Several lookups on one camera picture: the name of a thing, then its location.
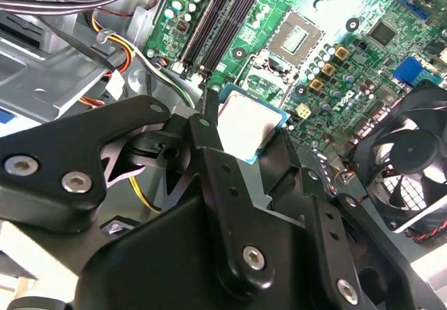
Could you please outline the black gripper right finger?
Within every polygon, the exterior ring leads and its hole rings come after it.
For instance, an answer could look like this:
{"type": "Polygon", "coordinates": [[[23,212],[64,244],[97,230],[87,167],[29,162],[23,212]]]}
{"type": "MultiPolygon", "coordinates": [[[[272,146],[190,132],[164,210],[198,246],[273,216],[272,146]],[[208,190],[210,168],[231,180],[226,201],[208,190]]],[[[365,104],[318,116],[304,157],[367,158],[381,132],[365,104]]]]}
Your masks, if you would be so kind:
{"type": "Polygon", "coordinates": [[[277,269],[269,309],[436,308],[434,291],[365,208],[345,193],[331,198],[286,131],[267,145],[259,167],[277,269]]]}

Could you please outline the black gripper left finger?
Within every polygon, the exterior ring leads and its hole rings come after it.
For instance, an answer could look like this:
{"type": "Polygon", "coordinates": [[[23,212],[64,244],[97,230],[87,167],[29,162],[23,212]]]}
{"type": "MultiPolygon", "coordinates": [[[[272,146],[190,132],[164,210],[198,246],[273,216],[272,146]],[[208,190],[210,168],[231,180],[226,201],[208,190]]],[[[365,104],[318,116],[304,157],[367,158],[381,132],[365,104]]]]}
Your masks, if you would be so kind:
{"type": "Polygon", "coordinates": [[[220,284],[269,288],[271,255],[240,167],[219,139],[218,109],[213,90],[188,117],[136,96],[4,137],[1,217],[79,232],[92,224],[108,188],[156,164],[168,171],[168,206],[160,216],[187,202],[204,204],[220,284]]]}

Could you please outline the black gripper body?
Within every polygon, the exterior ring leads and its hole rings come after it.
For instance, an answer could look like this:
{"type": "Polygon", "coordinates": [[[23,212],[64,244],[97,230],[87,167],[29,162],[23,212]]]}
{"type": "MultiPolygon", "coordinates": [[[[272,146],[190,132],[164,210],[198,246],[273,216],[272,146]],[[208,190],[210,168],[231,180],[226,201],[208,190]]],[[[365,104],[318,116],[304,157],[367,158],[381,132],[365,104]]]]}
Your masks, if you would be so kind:
{"type": "Polygon", "coordinates": [[[240,299],[221,284],[205,207],[184,203],[103,246],[83,269],[76,309],[331,309],[311,276],[303,228],[256,211],[276,270],[274,283],[240,299]]]}

